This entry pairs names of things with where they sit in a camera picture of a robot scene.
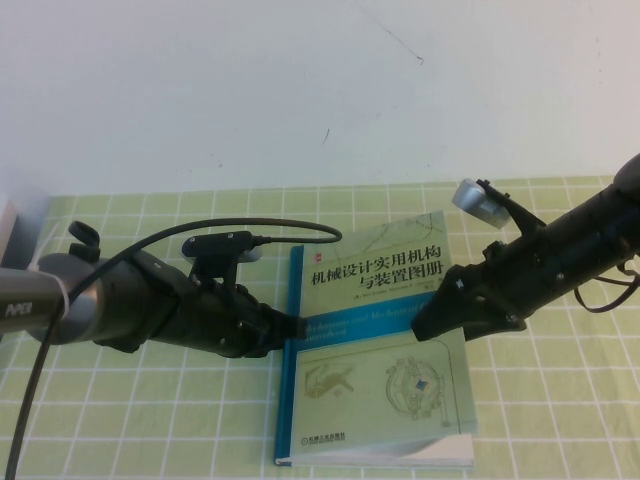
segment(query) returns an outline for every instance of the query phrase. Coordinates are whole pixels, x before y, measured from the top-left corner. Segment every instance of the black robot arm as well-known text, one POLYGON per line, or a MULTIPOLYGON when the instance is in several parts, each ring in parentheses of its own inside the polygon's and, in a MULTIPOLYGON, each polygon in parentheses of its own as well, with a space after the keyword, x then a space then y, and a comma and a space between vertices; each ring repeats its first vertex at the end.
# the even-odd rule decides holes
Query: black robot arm
POLYGON ((509 244, 489 245, 478 265, 449 269, 412 322, 418 340, 458 327, 467 340, 523 330, 525 319, 540 307, 613 267, 633 277, 615 282, 628 285, 622 300, 640 286, 638 275, 624 267, 640 252, 640 155, 610 186, 548 225, 489 182, 477 183, 509 212, 522 235, 509 244))

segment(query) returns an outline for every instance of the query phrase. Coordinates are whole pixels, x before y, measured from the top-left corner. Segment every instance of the publisher logo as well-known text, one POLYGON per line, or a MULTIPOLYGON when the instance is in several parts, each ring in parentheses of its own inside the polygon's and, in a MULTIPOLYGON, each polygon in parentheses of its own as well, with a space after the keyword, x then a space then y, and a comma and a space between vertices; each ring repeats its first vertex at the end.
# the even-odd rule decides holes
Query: publisher logo
POLYGON ((301 440, 303 445, 318 445, 320 443, 328 443, 328 442, 344 442, 345 434, 344 432, 339 433, 327 433, 325 435, 316 435, 312 437, 304 437, 301 440))

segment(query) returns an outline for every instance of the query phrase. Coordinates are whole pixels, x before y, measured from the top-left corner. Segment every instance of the black wire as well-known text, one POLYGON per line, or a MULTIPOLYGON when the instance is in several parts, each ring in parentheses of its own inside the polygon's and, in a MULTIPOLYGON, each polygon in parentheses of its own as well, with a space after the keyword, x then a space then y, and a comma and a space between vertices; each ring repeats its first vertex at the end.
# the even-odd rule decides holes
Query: black wire
MULTIPOLYGON (((331 237, 321 238, 256 236, 256 245, 264 245, 267 243, 333 243, 342 239, 342 233, 335 228, 318 223, 303 222, 300 220, 287 220, 277 218, 215 218, 184 223, 182 225, 167 228, 146 238, 143 238, 142 240, 134 243, 133 245, 125 248, 121 252, 111 257, 109 260, 96 268, 90 275, 87 275, 87 277, 85 277, 71 290, 71 292, 69 292, 69 305, 71 305, 80 296, 80 294, 84 292, 93 282, 105 275, 118 263, 124 260, 128 260, 136 252, 139 252, 143 248, 148 247, 152 243, 158 242, 172 235, 177 235, 178 233, 188 232, 191 230, 198 230, 200 228, 209 227, 229 227, 232 225, 258 225, 302 228, 333 235, 331 237)), ((18 420, 16 421, 16 429, 13 434, 13 441, 11 442, 11 450, 9 451, 9 458, 7 460, 7 468, 4 480, 14 480, 16 477, 18 460, 20 459, 20 449, 22 448, 24 433, 27 429, 29 412, 31 411, 31 405, 35 397, 36 387, 38 386, 38 380, 40 379, 40 374, 42 373, 44 361, 51 346, 51 339, 56 328, 58 327, 59 322, 60 314, 56 314, 54 320, 51 322, 49 328, 47 329, 44 339, 42 340, 42 343, 40 345, 40 349, 38 350, 38 355, 36 356, 36 360, 33 364, 29 382, 27 383, 27 387, 24 392, 22 406, 20 407, 20 413, 18 414, 18 420)))
POLYGON ((620 305, 626 302, 629 299, 629 297, 631 297, 631 295, 633 295, 636 292, 636 290, 640 287, 640 274, 638 272, 634 272, 633 270, 626 270, 624 268, 624 264, 618 265, 618 270, 624 273, 625 275, 629 275, 633 277, 633 280, 631 282, 625 282, 623 280, 614 280, 612 278, 605 278, 605 277, 595 278, 595 280, 599 280, 604 283, 626 286, 627 289, 624 292, 622 292, 622 294, 618 298, 616 298, 613 302, 609 303, 608 305, 604 305, 602 307, 588 307, 584 303, 584 300, 582 299, 580 290, 576 288, 573 291, 573 294, 575 295, 578 303, 590 313, 606 313, 613 310, 614 308, 618 308, 620 305))
POLYGON ((603 283, 610 283, 611 285, 620 285, 621 287, 630 287, 631 285, 634 284, 633 281, 625 282, 624 280, 615 280, 613 278, 606 278, 606 277, 596 277, 594 278, 594 280, 598 280, 599 282, 603 282, 603 283))

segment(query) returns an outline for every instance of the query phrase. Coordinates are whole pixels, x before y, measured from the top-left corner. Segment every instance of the book cover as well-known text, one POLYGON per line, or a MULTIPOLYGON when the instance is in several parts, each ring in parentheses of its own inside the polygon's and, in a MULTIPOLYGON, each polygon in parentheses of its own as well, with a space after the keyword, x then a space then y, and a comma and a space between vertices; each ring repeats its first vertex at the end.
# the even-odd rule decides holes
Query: book cover
POLYGON ((475 430, 462 331, 410 328, 450 266, 442 212, 292 249, 276 463, 475 430))

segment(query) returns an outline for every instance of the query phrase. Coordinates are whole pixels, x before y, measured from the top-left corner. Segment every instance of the green grid tablecloth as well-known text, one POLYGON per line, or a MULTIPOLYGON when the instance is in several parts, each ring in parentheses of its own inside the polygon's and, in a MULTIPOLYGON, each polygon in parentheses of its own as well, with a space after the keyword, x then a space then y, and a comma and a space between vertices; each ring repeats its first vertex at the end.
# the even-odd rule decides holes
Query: green grid tablecloth
MULTIPOLYGON (((551 221, 610 178, 496 182, 551 221)), ((103 256, 166 227, 208 217, 267 216, 318 221, 343 231, 444 209, 454 262, 481 261, 496 231, 451 205, 456 185, 410 184, 61 197, 44 232, 61 220, 49 251, 66 251, 70 220, 103 238, 103 256)), ((252 228, 257 234, 292 233, 252 228)), ((148 249, 188 271, 186 235, 148 249)), ((269 245, 239 281, 283 309, 290 246, 269 245)), ((604 304, 616 287, 584 296, 604 304)), ((226 360, 148 342, 133 355, 94 344, 53 348, 24 445, 23 478, 632 478, 640 476, 640 295, 614 313, 591 315, 567 296, 538 312, 530 328, 467 344, 480 433, 471 472, 390 468, 277 468, 272 465, 280 352, 226 360)), ((38 344, 12 335, 0 344, 0 450, 6 458, 38 344)))

